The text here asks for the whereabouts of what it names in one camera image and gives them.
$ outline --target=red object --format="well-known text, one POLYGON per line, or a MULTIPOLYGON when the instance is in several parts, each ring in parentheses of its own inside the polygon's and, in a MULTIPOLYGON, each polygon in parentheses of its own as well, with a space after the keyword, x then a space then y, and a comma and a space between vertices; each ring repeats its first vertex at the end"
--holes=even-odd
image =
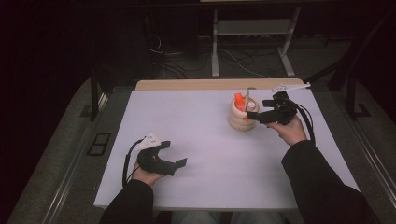
POLYGON ((241 92, 235 94, 235 106, 240 111, 245 111, 244 108, 244 99, 242 98, 241 92))

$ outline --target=floor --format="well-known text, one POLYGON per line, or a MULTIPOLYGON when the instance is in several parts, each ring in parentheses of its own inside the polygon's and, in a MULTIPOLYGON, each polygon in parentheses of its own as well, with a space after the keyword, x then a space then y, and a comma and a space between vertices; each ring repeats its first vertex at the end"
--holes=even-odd
MULTIPOLYGON (((324 42, 321 36, 292 41, 288 56, 297 78, 313 76, 336 62, 350 45, 348 41, 336 41, 324 46, 324 42)), ((200 43, 200 52, 192 55, 183 49, 164 48, 165 60, 155 62, 158 74, 152 78, 212 78, 210 39, 202 36, 200 43)), ((220 78, 286 77, 276 54, 281 43, 280 36, 221 39, 220 78)), ((331 75, 312 83, 312 92, 361 192, 383 224, 396 223, 396 203, 391 197, 395 189, 392 179, 396 177, 396 127, 361 85, 357 88, 357 103, 364 104, 371 117, 351 120, 345 111, 345 88, 337 92, 327 88, 331 75), (377 163, 368 160, 370 157, 377 157, 377 163)), ((95 121, 90 121, 90 81, 80 87, 8 223, 98 223, 103 210, 94 207, 93 200, 133 89, 115 88, 95 121), (98 133, 111 133, 105 154, 87 156, 98 133)), ((292 224, 304 223, 297 211, 287 211, 286 215, 292 224)))

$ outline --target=person's right hand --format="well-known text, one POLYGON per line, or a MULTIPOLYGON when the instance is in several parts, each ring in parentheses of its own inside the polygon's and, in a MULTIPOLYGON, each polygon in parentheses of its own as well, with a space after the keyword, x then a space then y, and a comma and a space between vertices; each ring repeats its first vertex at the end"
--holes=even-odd
POLYGON ((279 133, 279 137, 285 140, 289 146, 293 146, 294 144, 307 139, 303 124, 297 115, 294 115, 294 118, 287 125, 282 125, 280 123, 268 123, 266 125, 277 131, 279 133))

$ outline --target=black wall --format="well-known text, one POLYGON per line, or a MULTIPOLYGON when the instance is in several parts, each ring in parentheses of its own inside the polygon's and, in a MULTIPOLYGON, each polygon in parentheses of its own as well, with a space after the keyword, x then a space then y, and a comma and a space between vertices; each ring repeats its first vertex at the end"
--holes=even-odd
POLYGON ((82 27, 69 4, 7 1, 0 17, 0 223, 5 223, 89 70, 82 27))

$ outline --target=table surface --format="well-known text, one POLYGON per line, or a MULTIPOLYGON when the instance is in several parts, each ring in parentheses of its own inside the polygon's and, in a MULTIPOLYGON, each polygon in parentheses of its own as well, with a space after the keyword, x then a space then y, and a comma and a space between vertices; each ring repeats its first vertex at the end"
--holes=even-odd
MULTIPOLYGON (((250 91, 250 96, 260 101, 272 98, 274 93, 268 89, 302 81, 293 78, 194 81, 138 83, 138 91, 132 92, 126 107, 94 205, 104 208, 109 205, 121 189, 122 167, 129 147, 145 135, 156 133, 162 141, 172 142, 170 148, 160 152, 160 158, 188 161, 175 176, 156 183, 154 208, 223 211, 296 208, 280 162, 289 148, 286 143, 264 125, 257 123, 254 129, 240 132, 227 119, 234 93, 245 93, 246 88, 254 87, 257 90, 250 91), (197 85, 188 87, 194 81, 197 85)), ((357 189, 311 90, 290 91, 289 96, 311 113, 317 146, 331 167, 344 183, 357 189)), ((131 161, 136 156, 133 151, 131 161)))

